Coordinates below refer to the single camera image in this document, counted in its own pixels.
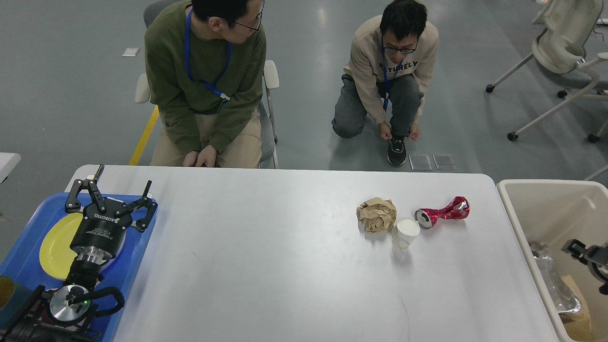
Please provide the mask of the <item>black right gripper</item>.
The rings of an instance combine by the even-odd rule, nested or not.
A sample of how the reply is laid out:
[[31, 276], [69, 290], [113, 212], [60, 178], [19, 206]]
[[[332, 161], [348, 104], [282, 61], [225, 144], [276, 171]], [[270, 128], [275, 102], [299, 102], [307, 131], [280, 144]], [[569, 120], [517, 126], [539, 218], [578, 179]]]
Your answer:
[[608, 247], [593, 245], [587, 247], [578, 239], [569, 239], [561, 247], [561, 251], [577, 261], [587, 261], [587, 266], [598, 280], [602, 282], [599, 292], [608, 294]]

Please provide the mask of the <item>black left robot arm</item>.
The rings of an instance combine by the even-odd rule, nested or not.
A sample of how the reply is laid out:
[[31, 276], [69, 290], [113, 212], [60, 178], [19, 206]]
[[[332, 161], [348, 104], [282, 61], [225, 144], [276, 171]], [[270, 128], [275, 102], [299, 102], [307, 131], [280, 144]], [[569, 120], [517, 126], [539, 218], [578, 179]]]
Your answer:
[[110, 342], [155, 223], [141, 196], [103, 194], [104, 171], [39, 205], [1, 264], [3, 342]]

